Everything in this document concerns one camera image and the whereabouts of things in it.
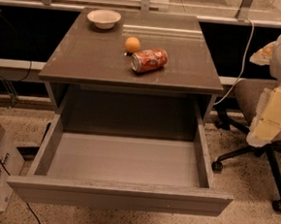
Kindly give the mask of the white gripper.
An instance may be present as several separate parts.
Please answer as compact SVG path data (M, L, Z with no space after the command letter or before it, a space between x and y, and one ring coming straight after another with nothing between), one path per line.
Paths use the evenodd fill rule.
M270 75L281 81L281 34L252 54L249 61L269 65ZM281 86L263 90L246 140L254 147L281 141Z

